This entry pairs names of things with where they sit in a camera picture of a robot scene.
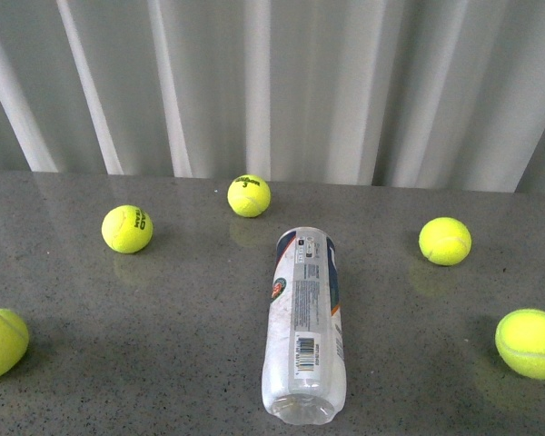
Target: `yellow tennis ball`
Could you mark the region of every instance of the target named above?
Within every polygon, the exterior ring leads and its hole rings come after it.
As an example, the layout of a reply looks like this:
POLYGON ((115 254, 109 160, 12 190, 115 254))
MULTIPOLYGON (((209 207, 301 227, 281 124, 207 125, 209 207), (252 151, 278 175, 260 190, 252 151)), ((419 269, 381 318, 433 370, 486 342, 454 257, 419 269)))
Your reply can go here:
POLYGON ((228 204, 240 216, 254 218, 266 211, 270 203, 271 189, 256 175, 242 175, 228 188, 228 204))
POLYGON ((435 218, 424 225, 419 239, 421 253, 432 263, 450 266, 471 252, 472 239, 466 225, 454 218, 435 218))
POLYGON ((154 224, 142 209, 125 204, 105 216, 101 234, 107 245, 116 252, 135 253, 152 239, 154 224))
POLYGON ((519 309, 497 326, 494 337, 502 359, 515 372, 545 380, 545 312, 519 309))
POLYGON ((14 312, 0 309, 0 376, 25 355, 28 339, 25 322, 14 312))

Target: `barcode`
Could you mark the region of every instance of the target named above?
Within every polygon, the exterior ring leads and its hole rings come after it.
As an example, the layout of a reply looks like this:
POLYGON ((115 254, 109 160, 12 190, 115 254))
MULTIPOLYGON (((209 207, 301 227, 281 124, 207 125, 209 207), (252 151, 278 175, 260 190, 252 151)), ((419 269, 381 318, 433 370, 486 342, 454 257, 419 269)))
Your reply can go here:
POLYGON ((315 369, 315 340, 314 338, 297 339, 295 364, 297 371, 313 371, 315 369))

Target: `gray countertop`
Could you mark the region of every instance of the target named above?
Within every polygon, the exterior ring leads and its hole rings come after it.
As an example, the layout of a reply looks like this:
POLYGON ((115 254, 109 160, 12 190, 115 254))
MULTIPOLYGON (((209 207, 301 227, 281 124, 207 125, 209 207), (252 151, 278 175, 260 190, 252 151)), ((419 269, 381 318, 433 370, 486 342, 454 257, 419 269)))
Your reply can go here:
POLYGON ((545 381, 494 347, 506 313, 545 310, 545 195, 271 183, 244 219, 228 180, 0 172, 0 307, 27 322, 0 378, 0 435, 545 434, 545 381), (101 222, 132 203, 154 221, 134 255, 101 222), (418 233, 471 230, 454 267, 418 233), (345 407, 293 427, 261 401, 275 244, 295 226, 335 242, 345 407))

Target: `white curtain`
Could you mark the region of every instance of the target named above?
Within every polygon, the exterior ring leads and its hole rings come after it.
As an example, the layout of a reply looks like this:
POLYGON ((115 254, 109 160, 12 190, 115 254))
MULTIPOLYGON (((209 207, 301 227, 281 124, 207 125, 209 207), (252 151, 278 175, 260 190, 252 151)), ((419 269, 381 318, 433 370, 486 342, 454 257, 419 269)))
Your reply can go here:
POLYGON ((0 169, 545 193, 545 0, 0 0, 0 169))

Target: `clear plastic container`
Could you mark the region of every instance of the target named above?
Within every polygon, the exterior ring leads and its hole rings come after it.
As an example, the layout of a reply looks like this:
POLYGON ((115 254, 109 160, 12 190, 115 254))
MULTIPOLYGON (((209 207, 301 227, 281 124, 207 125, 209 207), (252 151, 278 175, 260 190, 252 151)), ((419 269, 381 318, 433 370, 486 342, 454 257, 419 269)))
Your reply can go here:
POLYGON ((263 366, 265 409, 294 424, 330 422, 346 393, 335 248, 300 227, 277 243, 263 366))

